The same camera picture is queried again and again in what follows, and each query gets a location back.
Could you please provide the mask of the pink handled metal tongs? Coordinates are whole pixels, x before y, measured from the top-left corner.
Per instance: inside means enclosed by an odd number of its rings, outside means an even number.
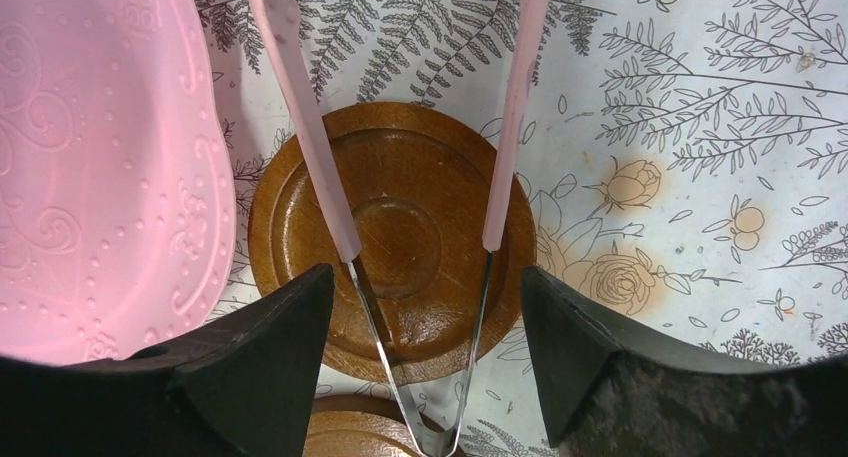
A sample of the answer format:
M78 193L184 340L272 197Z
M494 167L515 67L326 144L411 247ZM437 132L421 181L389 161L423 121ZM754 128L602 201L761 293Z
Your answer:
M549 0L519 0L516 44L505 92L497 156L488 196L482 233L487 252L475 326L464 372L455 421L437 432L424 424L400 358L394 350L385 318L366 277L360 253L362 244L355 228L340 180L317 99L308 89L309 77L300 51L301 11L296 0L249 0L277 82L295 127L308 175L340 260L347 266L362 302L391 391L417 450L424 456L451 456L457 448L467 405L472 374L478 357L484 310L489 294L494 254L501 247L506 228L511 187L517 160L519 134L542 35Z

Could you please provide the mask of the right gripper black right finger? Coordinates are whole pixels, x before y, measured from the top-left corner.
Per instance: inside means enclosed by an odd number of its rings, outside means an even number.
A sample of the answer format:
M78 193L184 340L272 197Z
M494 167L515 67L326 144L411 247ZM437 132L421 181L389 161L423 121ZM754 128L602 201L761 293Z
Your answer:
M789 367L661 333L531 266L521 305L562 456L843 456L847 360Z

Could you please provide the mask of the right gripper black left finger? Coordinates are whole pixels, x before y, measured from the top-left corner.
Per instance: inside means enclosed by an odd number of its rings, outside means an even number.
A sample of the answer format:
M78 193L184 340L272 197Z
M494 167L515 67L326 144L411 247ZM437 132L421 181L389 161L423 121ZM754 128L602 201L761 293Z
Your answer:
M318 264L268 296L125 360L1 361L5 456L298 456L334 273Z

